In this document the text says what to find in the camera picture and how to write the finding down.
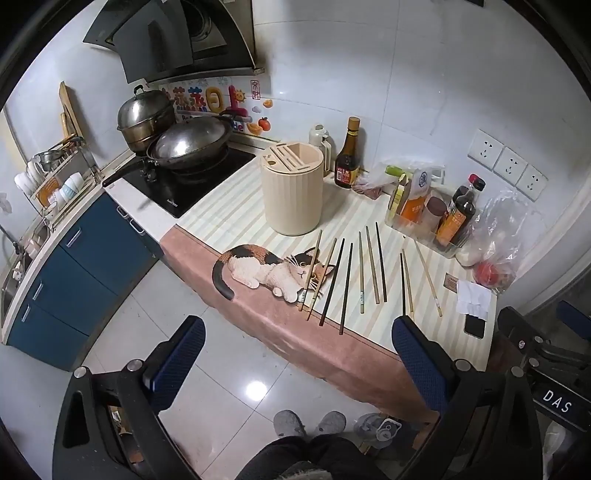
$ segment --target soy sauce bottle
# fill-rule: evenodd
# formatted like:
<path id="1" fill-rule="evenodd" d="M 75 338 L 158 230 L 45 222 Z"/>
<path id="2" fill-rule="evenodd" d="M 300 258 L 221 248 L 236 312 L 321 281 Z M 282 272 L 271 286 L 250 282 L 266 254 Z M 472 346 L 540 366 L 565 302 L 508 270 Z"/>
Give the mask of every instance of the soy sauce bottle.
<path id="1" fill-rule="evenodd" d="M 361 162 L 355 156 L 355 149 L 357 147 L 360 122 L 361 120 L 356 116 L 349 117 L 345 144 L 335 161 L 335 183 L 344 189 L 349 189 L 353 186 L 359 173 Z"/>
<path id="2" fill-rule="evenodd" d="M 456 241 L 461 237 L 462 232 L 476 213 L 474 204 L 479 193 L 484 190 L 485 185 L 484 180 L 477 177 L 471 187 L 468 188 L 468 191 L 456 198 L 451 211 L 438 228 L 433 241 L 439 250 L 447 250 L 450 244 L 455 245 Z"/>

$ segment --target pink mat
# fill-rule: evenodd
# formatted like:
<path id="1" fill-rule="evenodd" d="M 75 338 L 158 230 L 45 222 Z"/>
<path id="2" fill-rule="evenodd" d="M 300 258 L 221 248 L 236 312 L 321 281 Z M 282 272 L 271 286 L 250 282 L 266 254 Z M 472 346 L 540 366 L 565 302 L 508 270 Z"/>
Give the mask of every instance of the pink mat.
<path id="1" fill-rule="evenodd" d="M 395 417 L 437 418 L 395 353 L 347 329 L 339 335 L 339 325 L 332 320 L 319 327 L 316 313 L 307 322 L 307 314 L 295 304 L 276 299 L 266 288 L 251 290 L 226 271 L 224 279 L 236 296 L 232 301 L 225 299 L 212 283 L 219 253 L 178 226 L 164 235 L 160 246 L 171 268 L 205 303 L 288 362 Z"/>

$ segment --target cabinet door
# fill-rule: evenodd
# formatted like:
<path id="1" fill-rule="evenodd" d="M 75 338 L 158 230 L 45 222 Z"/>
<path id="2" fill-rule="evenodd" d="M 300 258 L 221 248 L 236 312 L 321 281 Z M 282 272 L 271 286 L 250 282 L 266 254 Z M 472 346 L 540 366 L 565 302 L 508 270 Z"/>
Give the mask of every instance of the cabinet door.
<path id="1" fill-rule="evenodd" d="M 69 371 L 88 337 L 25 300 L 14 320 L 8 345 Z"/>
<path id="2" fill-rule="evenodd" d="M 88 273 L 117 295 L 154 262 L 117 204 L 104 193 L 60 242 Z"/>
<path id="3" fill-rule="evenodd" d="M 29 295 L 37 307 L 86 335 L 117 298 L 60 247 L 43 265 Z"/>

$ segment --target dark chopstick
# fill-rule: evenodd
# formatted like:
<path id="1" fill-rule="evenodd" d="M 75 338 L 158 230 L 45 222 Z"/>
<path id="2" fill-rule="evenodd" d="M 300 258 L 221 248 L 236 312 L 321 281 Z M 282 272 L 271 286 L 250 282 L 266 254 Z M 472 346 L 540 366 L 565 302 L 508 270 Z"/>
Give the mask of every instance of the dark chopstick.
<path id="1" fill-rule="evenodd" d="M 343 297 L 343 312 L 340 314 L 339 335 L 345 331 L 345 314 L 347 313 L 347 297 L 349 296 L 349 277 L 351 276 L 351 257 L 353 256 L 353 242 L 349 247 L 349 265 L 347 265 L 347 280 L 345 281 L 345 296 Z"/>
<path id="2" fill-rule="evenodd" d="M 326 313 L 329 311 L 330 299 L 332 298 L 332 293 L 333 293 L 333 290 L 335 289 L 336 276 L 339 273 L 340 258 L 343 256 L 343 247 L 344 246 L 345 246 L 345 239 L 343 238 L 342 242 L 340 243 L 339 257 L 337 258 L 337 261 L 336 261 L 335 271 L 333 273 L 333 280 L 332 280 L 332 282 L 330 282 L 329 294 L 326 297 L 326 303 L 324 304 L 324 310 L 322 310 L 322 317 L 320 317 L 320 323 L 318 324 L 321 327 L 324 325 L 324 319 L 326 318 Z"/>
<path id="3" fill-rule="evenodd" d="M 406 315 L 406 290 L 404 288 L 404 264 L 400 253 L 400 276 L 402 277 L 402 315 Z"/>
<path id="4" fill-rule="evenodd" d="M 384 257 L 382 256 L 382 242 L 379 241 L 378 223 L 375 222 L 375 232 L 378 236 L 378 252 L 379 252 L 379 267 L 382 269 L 382 290 L 384 291 L 384 303 L 388 301 L 388 294 L 386 292 L 386 272 L 384 271 Z"/>

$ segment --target wall outlet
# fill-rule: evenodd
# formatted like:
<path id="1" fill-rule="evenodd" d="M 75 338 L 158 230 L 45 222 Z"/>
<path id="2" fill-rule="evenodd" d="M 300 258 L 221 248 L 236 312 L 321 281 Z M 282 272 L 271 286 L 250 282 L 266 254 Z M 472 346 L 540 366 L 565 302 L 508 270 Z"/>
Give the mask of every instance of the wall outlet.
<path id="1" fill-rule="evenodd" d="M 517 182 L 517 188 L 525 193 L 533 201 L 536 201 L 542 193 L 542 190 L 548 185 L 548 179 L 544 177 L 531 165 L 523 172 L 523 175 Z"/>
<path id="2" fill-rule="evenodd" d="M 492 170 L 504 145 L 482 130 L 477 130 L 470 145 L 468 156 Z"/>
<path id="3" fill-rule="evenodd" d="M 506 181 L 515 185 L 525 171 L 527 162 L 509 147 L 505 147 L 493 171 Z"/>

